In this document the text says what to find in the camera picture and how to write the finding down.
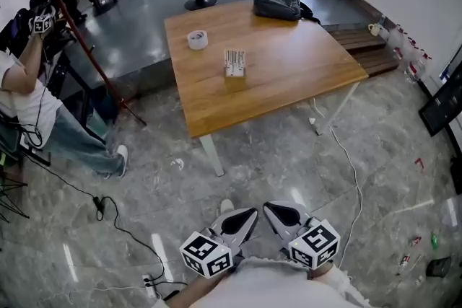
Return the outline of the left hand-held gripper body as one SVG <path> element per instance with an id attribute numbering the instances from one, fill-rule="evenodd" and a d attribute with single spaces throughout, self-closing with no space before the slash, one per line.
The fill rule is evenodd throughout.
<path id="1" fill-rule="evenodd" d="M 242 249 L 239 253 L 232 253 L 224 242 L 217 241 L 212 232 L 211 226 L 194 232 L 180 246 L 185 265 L 204 278 L 218 276 L 243 259 Z"/>

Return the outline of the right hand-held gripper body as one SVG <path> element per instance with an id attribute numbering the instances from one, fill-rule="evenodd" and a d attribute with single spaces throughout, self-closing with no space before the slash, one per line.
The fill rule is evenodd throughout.
<path id="1" fill-rule="evenodd" d="M 288 258 L 316 270 L 339 250 L 340 235 L 326 220 L 311 219 L 287 246 Z"/>

